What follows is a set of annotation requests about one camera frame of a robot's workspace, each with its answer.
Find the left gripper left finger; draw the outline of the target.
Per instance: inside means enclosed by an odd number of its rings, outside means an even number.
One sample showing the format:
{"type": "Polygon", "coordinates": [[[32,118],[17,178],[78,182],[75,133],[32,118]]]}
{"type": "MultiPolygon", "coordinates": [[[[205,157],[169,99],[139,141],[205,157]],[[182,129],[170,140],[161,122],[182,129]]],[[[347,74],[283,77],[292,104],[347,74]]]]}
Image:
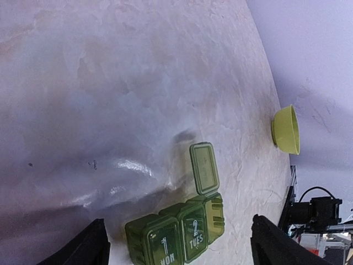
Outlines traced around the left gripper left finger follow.
{"type": "Polygon", "coordinates": [[[110,242],[104,219],[95,219],[59,251],[40,264],[108,264],[110,242]]]}

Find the green weekly pill organizer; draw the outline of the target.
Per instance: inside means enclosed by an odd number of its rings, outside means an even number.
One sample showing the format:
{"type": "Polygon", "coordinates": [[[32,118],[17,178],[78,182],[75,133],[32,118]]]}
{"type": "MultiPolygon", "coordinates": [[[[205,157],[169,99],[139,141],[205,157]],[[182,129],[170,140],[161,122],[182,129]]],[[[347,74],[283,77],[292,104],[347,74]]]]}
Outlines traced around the green weekly pill organizer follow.
{"type": "Polygon", "coordinates": [[[189,264],[225,231],[212,143],[189,147],[197,196],[125,225],[133,264],[189,264]]]}

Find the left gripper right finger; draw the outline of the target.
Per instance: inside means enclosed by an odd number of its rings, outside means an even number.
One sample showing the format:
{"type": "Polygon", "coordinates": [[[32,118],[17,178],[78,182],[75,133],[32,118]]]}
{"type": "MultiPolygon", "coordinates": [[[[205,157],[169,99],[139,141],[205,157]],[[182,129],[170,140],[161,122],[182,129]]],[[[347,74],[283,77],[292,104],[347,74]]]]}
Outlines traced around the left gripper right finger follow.
{"type": "Polygon", "coordinates": [[[263,215],[254,215],[250,238],[256,265],[322,265],[328,261],[309,252],[263,215]]]}

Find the green bowl right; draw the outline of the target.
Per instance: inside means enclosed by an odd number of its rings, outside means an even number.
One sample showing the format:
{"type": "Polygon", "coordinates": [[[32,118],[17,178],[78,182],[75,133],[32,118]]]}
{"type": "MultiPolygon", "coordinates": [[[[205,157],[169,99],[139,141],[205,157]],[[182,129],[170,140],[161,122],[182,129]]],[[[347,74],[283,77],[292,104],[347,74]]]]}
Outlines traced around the green bowl right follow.
{"type": "Polygon", "coordinates": [[[271,121],[274,145],[282,152],[300,154],[300,135],[296,112],[293,105],[280,109],[271,121]]]}

